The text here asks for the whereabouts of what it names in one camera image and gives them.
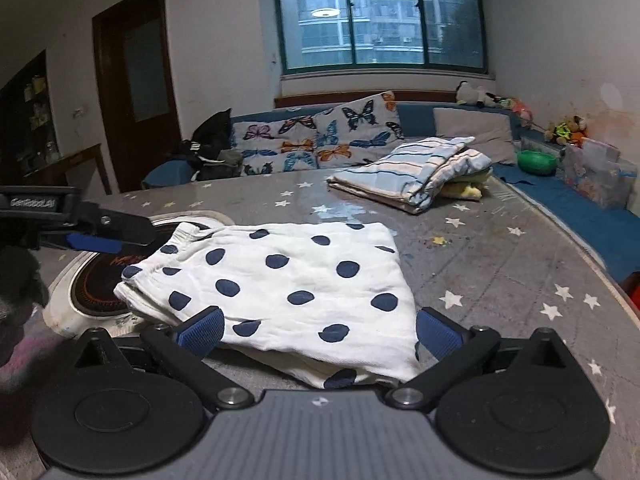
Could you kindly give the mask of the grey gloved left hand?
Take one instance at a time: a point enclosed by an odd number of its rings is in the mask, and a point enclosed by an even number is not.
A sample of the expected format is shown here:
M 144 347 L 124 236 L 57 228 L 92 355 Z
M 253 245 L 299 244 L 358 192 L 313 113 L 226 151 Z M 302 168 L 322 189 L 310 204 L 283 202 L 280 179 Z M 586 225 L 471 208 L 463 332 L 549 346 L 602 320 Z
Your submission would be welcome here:
M 0 275 L 0 365 L 5 366 L 24 337 L 24 325 L 34 307 L 48 304 L 49 291 L 41 278 L 37 259 L 24 248 L 1 248 Z

